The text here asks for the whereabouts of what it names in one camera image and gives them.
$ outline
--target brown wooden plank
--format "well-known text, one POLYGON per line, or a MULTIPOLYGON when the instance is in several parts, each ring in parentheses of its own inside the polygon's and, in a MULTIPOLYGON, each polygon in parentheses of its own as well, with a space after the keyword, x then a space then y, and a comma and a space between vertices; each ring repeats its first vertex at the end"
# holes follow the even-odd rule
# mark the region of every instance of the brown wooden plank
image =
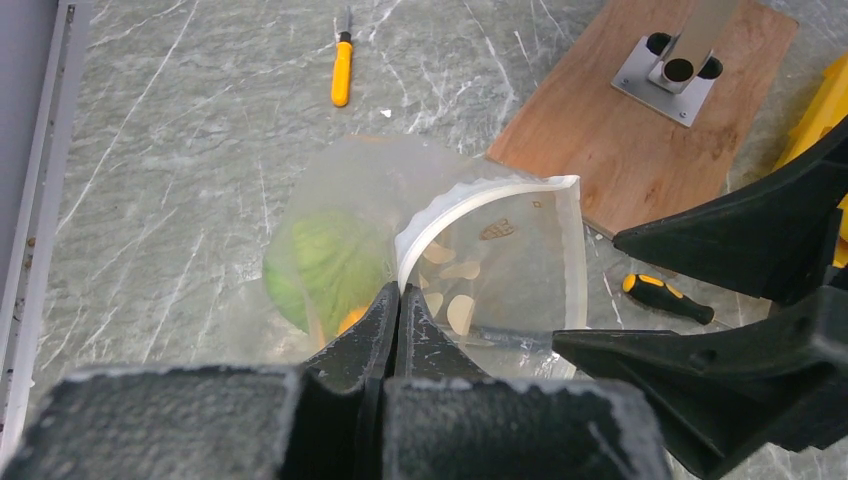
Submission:
POLYGON ((691 128, 610 85, 644 35, 677 32, 694 0, 610 0, 488 150, 540 176, 577 174, 584 220, 604 235, 718 195, 798 29, 743 0, 715 55, 724 64, 691 128))

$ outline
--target black screwdriver handle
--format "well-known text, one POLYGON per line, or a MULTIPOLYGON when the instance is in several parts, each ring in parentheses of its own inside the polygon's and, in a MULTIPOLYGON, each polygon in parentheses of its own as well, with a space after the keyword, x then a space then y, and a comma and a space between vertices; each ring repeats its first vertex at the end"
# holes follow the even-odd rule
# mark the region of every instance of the black screwdriver handle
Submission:
POLYGON ((691 318, 701 325, 715 318, 715 310, 711 307, 695 302, 671 285, 648 275, 631 273, 624 278, 621 288, 639 303, 691 318))

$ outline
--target screwdriver handle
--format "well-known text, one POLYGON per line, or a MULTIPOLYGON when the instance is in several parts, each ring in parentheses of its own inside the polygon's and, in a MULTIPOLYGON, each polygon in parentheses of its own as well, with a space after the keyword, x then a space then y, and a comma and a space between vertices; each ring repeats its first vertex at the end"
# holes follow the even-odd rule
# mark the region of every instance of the screwdriver handle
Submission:
POLYGON ((662 280, 642 274, 629 274, 621 285, 624 293, 651 308, 665 310, 707 325, 715 318, 715 310, 696 303, 662 280))
POLYGON ((350 99, 350 67, 353 60, 353 44, 350 33, 342 32, 336 46, 336 63, 333 65, 333 88, 330 97, 333 105, 344 107, 350 99))

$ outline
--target marble countertop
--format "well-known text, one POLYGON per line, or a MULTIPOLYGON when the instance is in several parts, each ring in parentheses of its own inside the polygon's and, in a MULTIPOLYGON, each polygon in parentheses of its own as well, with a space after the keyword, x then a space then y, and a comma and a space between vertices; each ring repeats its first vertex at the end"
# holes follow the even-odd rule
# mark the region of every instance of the marble countertop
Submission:
MULTIPOLYGON (((336 109, 341 2, 94 3, 33 399, 91 363, 302 357, 297 332, 243 306, 260 295, 264 249, 310 155, 347 133, 421 133, 482 155, 603 4, 355 0, 351 101, 336 109)), ((801 27, 728 190, 773 165, 822 70, 848 50, 842 2, 768 3, 801 27)), ((653 270, 588 229, 586 240, 592 327, 701 333, 765 317, 764 301, 680 277, 718 323, 647 312, 617 284, 653 270)), ((846 478, 846 458, 846 441, 768 446, 728 478, 846 478)))

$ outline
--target translucent plastic bag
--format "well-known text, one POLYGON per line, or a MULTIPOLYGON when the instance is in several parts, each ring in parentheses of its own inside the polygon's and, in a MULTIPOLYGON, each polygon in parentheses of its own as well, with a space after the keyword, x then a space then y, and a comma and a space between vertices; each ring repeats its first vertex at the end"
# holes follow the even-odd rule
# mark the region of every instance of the translucent plastic bag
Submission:
POLYGON ((348 136, 304 172, 263 277, 316 350, 398 280, 422 287, 490 374, 562 376, 550 333, 585 326, 584 255, 577 177, 538 179, 413 135, 348 136))

